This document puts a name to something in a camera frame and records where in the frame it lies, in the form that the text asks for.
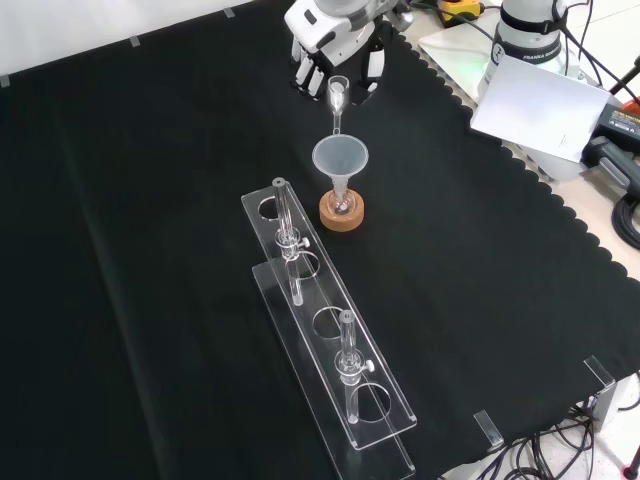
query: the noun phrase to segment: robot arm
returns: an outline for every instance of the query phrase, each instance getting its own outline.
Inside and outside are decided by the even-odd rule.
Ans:
[[[377,28],[385,14],[401,31],[413,21],[409,8],[399,0],[297,0],[285,15],[294,35],[294,86],[319,99],[334,69],[366,48],[358,82],[366,99],[384,70],[384,49]]]

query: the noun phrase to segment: white paper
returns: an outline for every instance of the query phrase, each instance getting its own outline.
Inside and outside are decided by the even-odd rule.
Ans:
[[[609,92],[504,57],[471,128],[579,163]]]

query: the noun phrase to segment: clear acrylic test tube rack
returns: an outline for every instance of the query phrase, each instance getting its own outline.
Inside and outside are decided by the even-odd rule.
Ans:
[[[254,277],[339,477],[411,477],[398,435],[416,417],[291,185],[242,203],[267,256]]]

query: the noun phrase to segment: yellow device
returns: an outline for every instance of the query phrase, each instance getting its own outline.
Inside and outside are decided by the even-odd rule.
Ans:
[[[446,10],[447,12],[461,15],[467,20],[477,20],[484,10],[478,0],[439,0],[438,7]],[[446,13],[440,12],[439,16],[440,20],[442,21],[442,25],[444,25],[444,28],[453,27],[455,25],[460,25],[461,23],[463,23],[456,17],[452,17],[451,15],[447,15]]]

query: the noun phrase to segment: wooden cork base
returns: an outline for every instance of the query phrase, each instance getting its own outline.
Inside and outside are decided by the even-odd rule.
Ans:
[[[336,215],[329,211],[328,200],[332,190],[325,193],[320,199],[320,221],[329,230],[334,232],[349,232],[355,228],[358,228],[364,220],[364,200],[358,194],[354,192],[353,196],[356,197],[356,208],[349,215]]]

